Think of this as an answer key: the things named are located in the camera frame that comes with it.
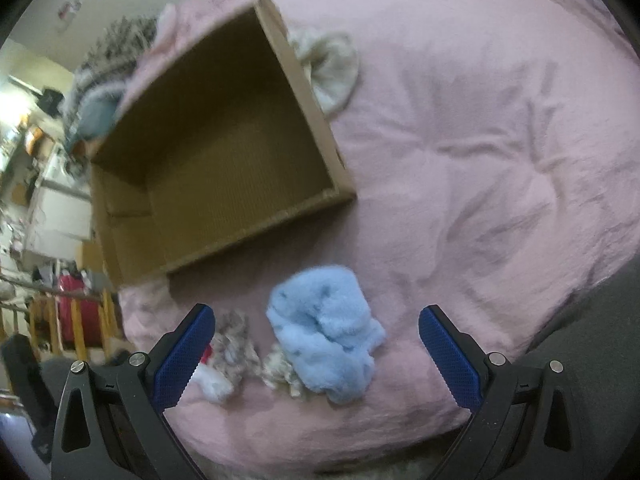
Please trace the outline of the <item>white fluffy item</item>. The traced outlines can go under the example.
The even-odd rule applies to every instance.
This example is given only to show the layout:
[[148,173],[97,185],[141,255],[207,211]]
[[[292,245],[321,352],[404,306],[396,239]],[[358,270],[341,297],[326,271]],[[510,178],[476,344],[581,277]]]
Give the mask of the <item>white fluffy item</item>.
[[190,380],[201,389],[204,398],[213,404],[225,404],[234,393],[230,380],[213,367],[199,362]]

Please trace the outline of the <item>beige patterned scrunchie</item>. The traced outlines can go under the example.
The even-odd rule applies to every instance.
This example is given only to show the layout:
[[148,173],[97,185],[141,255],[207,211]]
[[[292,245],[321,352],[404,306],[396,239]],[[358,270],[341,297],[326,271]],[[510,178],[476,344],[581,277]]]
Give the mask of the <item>beige patterned scrunchie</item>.
[[250,339],[244,313],[224,312],[217,318],[212,350],[208,365],[233,389],[238,388],[245,377],[259,377],[262,372],[262,361]]

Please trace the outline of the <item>cream ruffled scrunchie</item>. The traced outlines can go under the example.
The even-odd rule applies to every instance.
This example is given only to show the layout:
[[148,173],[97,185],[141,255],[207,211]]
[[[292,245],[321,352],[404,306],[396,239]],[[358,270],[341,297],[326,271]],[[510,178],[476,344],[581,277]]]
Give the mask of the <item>cream ruffled scrunchie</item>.
[[303,399],[306,387],[294,370],[280,344],[274,344],[262,360],[260,377],[272,390],[286,391],[293,399]]

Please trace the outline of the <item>light blue fluffy sock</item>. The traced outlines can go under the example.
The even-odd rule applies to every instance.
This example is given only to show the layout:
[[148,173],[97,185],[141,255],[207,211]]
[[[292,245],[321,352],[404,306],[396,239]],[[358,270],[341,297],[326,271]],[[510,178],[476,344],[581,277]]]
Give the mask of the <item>light blue fluffy sock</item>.
[[270,292],[267,318],[303,385],[338,405],[361,398],[386,331],[344,266],[298,272]]

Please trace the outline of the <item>yellow wooden chair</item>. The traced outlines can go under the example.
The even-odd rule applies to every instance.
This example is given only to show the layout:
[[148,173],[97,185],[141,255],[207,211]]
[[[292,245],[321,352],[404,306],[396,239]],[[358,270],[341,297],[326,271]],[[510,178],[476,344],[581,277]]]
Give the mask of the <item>yellow wooden chair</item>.
[[40,295],[27,298],[22,304],[3,301],[1,341],[9,336],[25,336],[37,361],[77,356],[105,362],[124,342],[118,312],[119,307],[107,290],[98,300]]

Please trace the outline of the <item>pink fluffy bedspread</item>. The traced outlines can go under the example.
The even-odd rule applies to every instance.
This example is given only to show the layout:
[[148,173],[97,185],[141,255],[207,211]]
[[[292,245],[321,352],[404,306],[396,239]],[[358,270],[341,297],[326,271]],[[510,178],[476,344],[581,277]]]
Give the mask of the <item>pink fluffy bedspread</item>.
[[[344,32],[357,87],[331,128],[357,199],[128,288],[149,349],[192,304],[244,311],[256,346],[273,287],[351,268],[386,331],[358,401],[295,400],[249,379],[224,405],[191,386],[167,414],[212,479],[344,476],[461,427],[416,322],[438,304],[486,350],[523,354],[570,297],[639,247],[639,61],[586,0],[273,0],[290,27]],[[250,0],[166,6],[125,96]]]

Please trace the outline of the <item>brown cardboard box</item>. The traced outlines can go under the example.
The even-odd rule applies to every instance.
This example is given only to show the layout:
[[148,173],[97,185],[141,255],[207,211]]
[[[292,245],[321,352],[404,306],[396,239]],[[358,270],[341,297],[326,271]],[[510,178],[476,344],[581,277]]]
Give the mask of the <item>brown cardboard box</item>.
[[140,94],[93,153],[91,191],[116,287],[356,194],[272,0],[227,18]]

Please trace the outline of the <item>striped grey knit blanket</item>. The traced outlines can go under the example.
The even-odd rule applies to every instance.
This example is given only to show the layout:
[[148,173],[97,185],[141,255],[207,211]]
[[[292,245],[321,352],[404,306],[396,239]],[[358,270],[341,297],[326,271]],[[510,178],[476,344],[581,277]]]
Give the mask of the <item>striped grey knit blanket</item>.
[[67,143],[77,136],[90,103],[122,98],[142,54],[152,46],[157,21],[156,16],[122,16],[101,32],[74,71],[60,108]]

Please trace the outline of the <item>beige fluffy sock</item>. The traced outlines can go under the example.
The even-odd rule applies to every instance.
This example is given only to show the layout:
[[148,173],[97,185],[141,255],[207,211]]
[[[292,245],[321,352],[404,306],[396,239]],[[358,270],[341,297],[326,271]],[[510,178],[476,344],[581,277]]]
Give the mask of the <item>beige fluffy sock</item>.
[[326,117],[348,103],[359,77],[359,54],[344,32],[324,32],[313,27],[288,30],[288,43],[311,85]]

